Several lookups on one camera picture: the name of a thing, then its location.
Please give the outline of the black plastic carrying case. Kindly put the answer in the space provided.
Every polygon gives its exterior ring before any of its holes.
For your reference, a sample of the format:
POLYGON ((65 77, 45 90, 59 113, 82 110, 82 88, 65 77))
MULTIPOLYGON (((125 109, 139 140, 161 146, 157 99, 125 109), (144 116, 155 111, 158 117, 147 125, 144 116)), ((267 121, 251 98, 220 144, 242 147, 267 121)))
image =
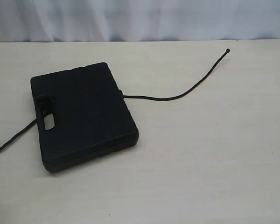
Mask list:
POLYGON ((138 128, 106 63, 36 76, 30 85, 50 173, 136 145, 138 128))

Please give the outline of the white curtain backdrop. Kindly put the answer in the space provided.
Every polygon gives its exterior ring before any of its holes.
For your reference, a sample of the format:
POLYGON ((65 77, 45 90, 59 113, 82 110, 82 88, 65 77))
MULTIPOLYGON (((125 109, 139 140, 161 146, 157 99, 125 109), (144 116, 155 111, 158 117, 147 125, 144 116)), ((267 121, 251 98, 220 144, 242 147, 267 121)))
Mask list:
POLYGON ((280 0, 0 0, 0 42, 280 39, 280 0))

